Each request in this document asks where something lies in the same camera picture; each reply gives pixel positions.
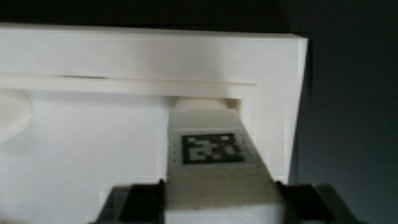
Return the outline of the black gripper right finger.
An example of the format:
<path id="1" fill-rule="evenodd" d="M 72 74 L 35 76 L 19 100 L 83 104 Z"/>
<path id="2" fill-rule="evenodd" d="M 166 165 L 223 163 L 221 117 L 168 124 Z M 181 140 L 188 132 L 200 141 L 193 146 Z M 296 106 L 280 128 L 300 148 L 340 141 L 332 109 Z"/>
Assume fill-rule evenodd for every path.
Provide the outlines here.
<path id="1" fill-rule="evenodd" d="M 275 186 L 285 202 L 282 224 L 358 224 L 330 184 L 275 182 Z"/>

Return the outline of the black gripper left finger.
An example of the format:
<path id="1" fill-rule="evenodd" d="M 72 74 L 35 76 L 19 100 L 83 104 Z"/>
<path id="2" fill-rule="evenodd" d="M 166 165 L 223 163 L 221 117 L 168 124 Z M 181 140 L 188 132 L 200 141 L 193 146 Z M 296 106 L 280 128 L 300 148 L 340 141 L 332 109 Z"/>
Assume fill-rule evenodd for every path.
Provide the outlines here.
<path id="1" fill-rule="evenodd" d="M 115 186 L 88 224 L 165 224 L 165 182 Z"/>

